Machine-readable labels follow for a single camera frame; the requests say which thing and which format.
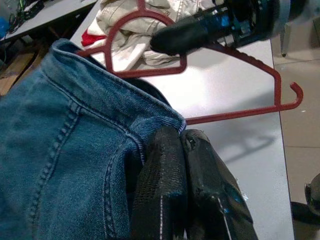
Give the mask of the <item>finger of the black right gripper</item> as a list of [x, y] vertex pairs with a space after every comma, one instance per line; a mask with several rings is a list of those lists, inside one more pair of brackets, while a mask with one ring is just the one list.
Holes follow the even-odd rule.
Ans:
[[169, 56], [186, 54], [206, 44], [208, 27], [203, 17], [186, 17], [158, 30], [150, 40], [150, 48]]

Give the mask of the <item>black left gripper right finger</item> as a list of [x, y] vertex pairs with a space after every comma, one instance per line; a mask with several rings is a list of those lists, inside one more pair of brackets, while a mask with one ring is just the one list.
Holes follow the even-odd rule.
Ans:
[[201, 130], [177, 135], [185, 162], [187, 209], [174, 240], [259, 240], [236, 178]]

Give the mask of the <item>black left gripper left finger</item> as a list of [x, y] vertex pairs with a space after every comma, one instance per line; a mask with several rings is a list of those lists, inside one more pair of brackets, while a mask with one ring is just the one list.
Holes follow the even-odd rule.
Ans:
[[145, 156], [134, 194], [131, 240], [183, 240], [188, 188], [176, 129], [157, 129], [148, 141]]

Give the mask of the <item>beige white jacket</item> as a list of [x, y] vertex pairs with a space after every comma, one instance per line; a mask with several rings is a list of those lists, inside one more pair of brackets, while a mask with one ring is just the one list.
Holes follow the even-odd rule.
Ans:
[[[148, 10], [160, 12], [174, 22], [204, 10], [205, 0], [144, 0]], [[94, 18], [110, 27], [123, 16], [137, 9], [137, 0], [101, 0]], [[165, 25], [153, 18], [141, 17], [129, 21], [117, 32], [111, 45], [113, 69], [116, 72], [133, 69], [155, 69], [178, 66], [179, 57], [151, 50], [152, 35]]]

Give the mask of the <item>red plastic hanger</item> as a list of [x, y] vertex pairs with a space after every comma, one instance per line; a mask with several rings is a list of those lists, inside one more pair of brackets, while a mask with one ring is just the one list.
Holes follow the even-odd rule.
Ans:
[[[192, 17], [199, 18], [200, 12], [201, 11], [194, 14]], [[109, 36], [107, 37], [106, 42], [103, 46], [90, 48], [86, 50], [79, 50], [77, 51], [77, 55], [81, 57], [89, 57], [90, 55], [93, 55], [93, 54], [103, 53], [107, 71], [123, 79], [173, 75], [173, 74], [182, 73], [187, 68], [187, 55], [190, 51], [184, 54], [177, 54], [180, 59], [180, 65], [177, 67], [170, 67], [170, 68], [163, 68], [163, 69], [128, 70], [128, 71], [119, 71], [119, 72], [114, 71], [113, 63], [112, 63], [112, 55], [111, 55], [111, 47], [112, 47], [113, 39], [123, 25], [138, 18], [155, 19], [165, 24], [165, 27], [176, 23], [162, 13], [159, 13], [153, 10], [148, 10], [146, 8], [145, 0], [137, 0], [137, 10], [123, 16], [114, 24], [114, 26], [110, 29]], [[243, 52], [238, 51], [237, 48], [227, 46], [223, 42], [220, 42], [217, 44], [211, 43], [207, 46], [202, 46], [200, 48], [206, 48], [206, 49], [210, 49], [213, 51], [217, 51], [217, 52], [229, 55], [231, 57], [241, 60], [247, 64], [250, 64], [262, 70], [263, 72], [271, 75], [274, 79], [274, 104], [272, 106], [262, 107], [262, 108], [254, 108], [254, 109], [248, 109], [243, 111], [227, 112], [227, 113], [188, 118], [186, 119], [187, 124], [189, 125], [203, 124], [203, 123], [209, 123], [209, 122], [215, 122], [215, 121], [223, 121], [223, 120], [229, 120], [229, 119], [236, 119], [236, 118], [250, 117], [250, 116], [262, 115], [262, 114], [268, 114], [268, 113], [274, 113], [274, 112], [287, 111], [287, 110], [295, 109], [301, 104], [304, 97], [304, 93], [302, 88], [295, 82], [293, 82], [290, 85], [290, 88], [296, 94], [295, 101], [288, 104], [281, 103], [281, 94], [282, 94], [281, 76], [275, 69], [264, 64], [262, 61], [257, 60], [254, 57], [251, 57]]]

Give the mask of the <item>blue denim jacket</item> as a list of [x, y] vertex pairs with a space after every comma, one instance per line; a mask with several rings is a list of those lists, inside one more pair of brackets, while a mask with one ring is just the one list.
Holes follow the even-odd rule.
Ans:
[[130, 236], [149, 137], [185, 119], [169, 105], [54, 42], [0, 99], [0, 240]]

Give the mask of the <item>grey metal chair leg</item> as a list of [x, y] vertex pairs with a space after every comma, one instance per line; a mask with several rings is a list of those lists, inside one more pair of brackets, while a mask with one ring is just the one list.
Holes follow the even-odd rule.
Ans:
[[288, 51], [288, 35], [287, 35], [287, 25], [283, 27], [283, 30], [280, 33], [280, 52], [281, 56], [285, 57]]

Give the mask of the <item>black robot foot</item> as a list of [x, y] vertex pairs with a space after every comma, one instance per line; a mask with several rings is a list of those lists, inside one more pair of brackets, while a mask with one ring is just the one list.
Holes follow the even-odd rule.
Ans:
[[320, 173], [304, 187], [306, 204], [292, 201], [291, 210], [294, 220], [320, 226]]

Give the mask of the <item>grey desk black legs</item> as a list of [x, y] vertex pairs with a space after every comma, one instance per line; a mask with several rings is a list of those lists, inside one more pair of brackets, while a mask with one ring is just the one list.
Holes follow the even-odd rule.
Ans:
[[44, 8], [35, 17], [24, 22], [15, 32], [0, 38], [0, 44], [25, 36], [63, 17], [77, 14], [84, 9], [92, 7], [96, 2], [97, 0], [53, 0], [45, 2]]

